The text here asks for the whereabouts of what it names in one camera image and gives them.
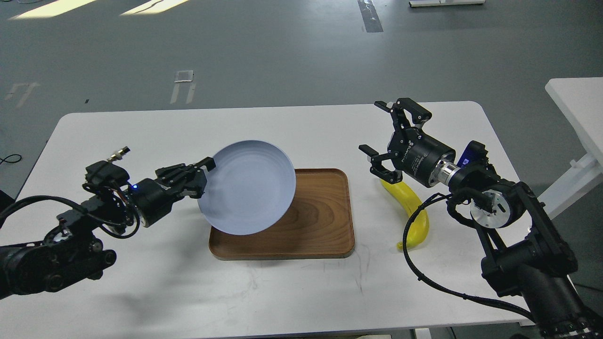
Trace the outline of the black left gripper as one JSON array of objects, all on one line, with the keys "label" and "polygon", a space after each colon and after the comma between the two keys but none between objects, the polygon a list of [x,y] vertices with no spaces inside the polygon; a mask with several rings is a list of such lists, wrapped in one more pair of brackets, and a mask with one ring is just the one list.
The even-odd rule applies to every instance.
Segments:
[{"label": "black left gripper", "polygon": [[131,198],[144,219],[144,227],[149,227],[165,217],[175,202],[184,197],[201,198],[207,178],[205,171],[216,168],[213,157],[192,164],[203,171],[157,171],[157,178],[144,180],[131,187]]}]

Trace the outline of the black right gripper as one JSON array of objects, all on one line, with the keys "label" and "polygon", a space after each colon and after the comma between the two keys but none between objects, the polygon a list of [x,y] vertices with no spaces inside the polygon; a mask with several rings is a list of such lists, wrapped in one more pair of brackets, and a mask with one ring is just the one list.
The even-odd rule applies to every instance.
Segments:
[{"label": "black right gripper", "polygon": [[[359,150],[367,155],[370,173],[389,184],[402,182],[405,173],[425,187],[435,186],[440,163],[454,161],[456,152],[424,133],[423,126],[432,113],[410,98],[399,98],[391,106],[375,101],[375,106],[390,114],[394,133],[387,153],[379,154],[366,144],[359,145]],[[394,171],[383,165],[389,160]]]}]

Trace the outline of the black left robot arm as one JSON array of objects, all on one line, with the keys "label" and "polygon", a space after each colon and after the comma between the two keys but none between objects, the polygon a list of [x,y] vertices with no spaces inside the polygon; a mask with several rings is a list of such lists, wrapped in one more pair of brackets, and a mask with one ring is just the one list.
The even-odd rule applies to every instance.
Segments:
[{"label": "black left robot arm", "polygon": [[141,226],[148,227],[168,215],[184,197],[201,198],[207,173],[215,161],[206,157],[198,163],[177,164],[156,170],[156,178],[132,185],[125,169],[116,165],[115,153],[86,168],[82,188],[92,197],[77,203],[69,199],[37,195],[22,198],[1,213],[8,217],[35,202],[54,201],[69,206],[57,216],[58,225],[43,240],[1,247],[1,298],[58,292],[84,279],[97,280],[116,262],[114,250],[104,249],[94,235],[96,229],[125,240]]}]

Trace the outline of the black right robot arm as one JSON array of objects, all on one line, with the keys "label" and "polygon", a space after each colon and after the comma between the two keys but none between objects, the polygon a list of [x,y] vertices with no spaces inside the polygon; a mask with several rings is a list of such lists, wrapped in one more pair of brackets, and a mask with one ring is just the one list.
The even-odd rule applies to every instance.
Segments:
[{"label": "black right robot arm", "polygon": [[[484,144],[471,141],[459,160],[455,151],[424,131],[432,114],[410,98],[375,106],[388,112],[393,134],[386,153],[368,145],[371,174],[388,184],[407,175],[425,187],[438,183],[448,194],[431,195],[409,215],[401,251],[416,275],[429,287],[470,302],[519,314],[537,326],[543,339],[600,339],[602,317],[586,306],[569,275],[579,268],[575,253],[560,236],[532,189],[502,178],[488,159]],[[421,272],[410,258],[407,237],[417,217],[435,202],[445,201],[447,213],[473,229],[485,256],[481,275],[497,299],[481,298],[445,288]]]}]

